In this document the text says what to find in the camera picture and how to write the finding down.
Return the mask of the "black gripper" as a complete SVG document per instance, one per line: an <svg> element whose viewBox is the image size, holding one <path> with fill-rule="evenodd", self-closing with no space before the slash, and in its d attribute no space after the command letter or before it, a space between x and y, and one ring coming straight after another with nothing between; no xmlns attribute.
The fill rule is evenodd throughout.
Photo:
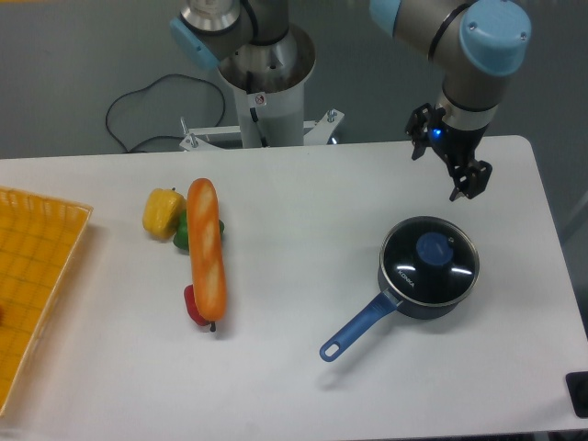
<svg viewBox="0 0 588 441"><path fill-rule="evenodd" d="M486 131L483 112L425 103L413 111L404 131L411 139L413 160L432 146L446 162L454 183L450 201L473 199L486 190L492 165L475 160L475 150Z"/></svg>

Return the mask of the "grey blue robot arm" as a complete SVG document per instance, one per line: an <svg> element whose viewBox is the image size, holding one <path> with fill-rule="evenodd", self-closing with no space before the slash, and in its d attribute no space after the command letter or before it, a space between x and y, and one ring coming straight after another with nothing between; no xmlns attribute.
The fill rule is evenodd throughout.
<svg viewBox="0 0 588 441"><path fill-rule="evenodd" d="M373 1L369 14L391 37L445 73L440 97L409 117L413 157L432 150L446 165L452 198L482 193L492 166L475 156L532 28L511 1ZM244 147L304 143L304 85L316 63L309 35L285 1L187 1L170 23L176 44L232 88Z"/></svg>

